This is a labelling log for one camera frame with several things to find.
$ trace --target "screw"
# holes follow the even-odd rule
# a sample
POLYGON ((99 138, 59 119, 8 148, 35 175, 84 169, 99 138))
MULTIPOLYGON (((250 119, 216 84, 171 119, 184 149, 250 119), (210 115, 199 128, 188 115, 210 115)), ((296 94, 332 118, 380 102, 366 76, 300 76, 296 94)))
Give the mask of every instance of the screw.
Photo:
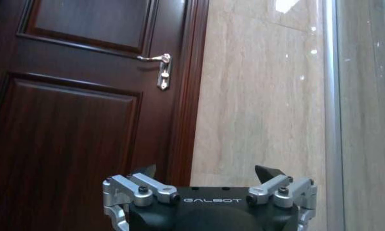
POLYGON ((258 198, 254 195, 248 195, 246 200, 247 200, 247 203, 250 205, 256 205, 258 204, 258 198))
POLYGON ((283 195, 288 195, 288 193, 290 193, 288 188, 287 187, 279 188, 279 193, 283 194, 283 195))
POLYGON ((178 203, 180 202, 180 200, 182 200, 180 194, 174 193, 174 194, 171 195, 171 197, 170 197, 170 203, 171 203, 172 205, 175 205, 175 204, 178 204, 178 203))
POLYGON ((140 186, 139 187, 139 192, 142 193, 142 194, 147 194, 148 193, 148 188, 143 185, 143 186, 140 186))

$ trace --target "door trim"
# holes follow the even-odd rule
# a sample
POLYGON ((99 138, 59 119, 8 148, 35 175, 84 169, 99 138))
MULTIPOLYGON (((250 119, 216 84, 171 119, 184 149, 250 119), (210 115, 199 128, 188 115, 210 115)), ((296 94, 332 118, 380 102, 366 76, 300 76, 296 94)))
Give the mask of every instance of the door trim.
POLYGON ((187 186, 191 182, 194 141, 198 121, 210 0, 191 0, 186 15, 182 50, 182 87, 175 106, 170 144, 167 183, 187 186))

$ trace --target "silver door handle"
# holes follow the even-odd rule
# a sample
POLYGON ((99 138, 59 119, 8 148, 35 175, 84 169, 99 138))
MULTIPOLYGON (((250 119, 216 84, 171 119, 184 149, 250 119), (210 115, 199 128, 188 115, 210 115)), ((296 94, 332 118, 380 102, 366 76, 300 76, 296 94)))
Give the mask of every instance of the silver door handle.
POLYGON ((170 88, 170 78, 172 71, 172 63, 174 58, 171 54, 163 54, 162 56, 146 58, 143 56, 138 56, 138 59, 144 62, 160 62, 160 73, 158 78, 158 87, 162 90, 167 90, 170 88))

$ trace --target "marble wall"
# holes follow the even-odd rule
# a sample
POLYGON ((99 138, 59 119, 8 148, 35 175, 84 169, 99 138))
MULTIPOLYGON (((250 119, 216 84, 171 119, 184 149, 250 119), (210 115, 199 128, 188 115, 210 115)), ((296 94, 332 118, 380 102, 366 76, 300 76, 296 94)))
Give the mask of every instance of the marble wall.
POLYGON ((385 231, 385 0, 339 1, 347 231, 385 231))
POLYGON ((319 184, 327 230, 322 0, 212 0, 192 185, 260 184, 254 167, 319 184))

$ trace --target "raised door panel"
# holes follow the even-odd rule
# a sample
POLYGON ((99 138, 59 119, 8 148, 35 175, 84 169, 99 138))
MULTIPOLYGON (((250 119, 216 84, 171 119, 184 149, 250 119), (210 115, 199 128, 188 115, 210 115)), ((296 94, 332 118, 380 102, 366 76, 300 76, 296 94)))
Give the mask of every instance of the raised door panel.
POLYGON ((0 230, 110 226, 102 182, 130 169, 139 107, 140 94, 10 74, 0 110, 0 224, 8 227, 0 230))
POLYGON ((20 34, 86 48, 148 52, 156 0, 31 0, 20 34))

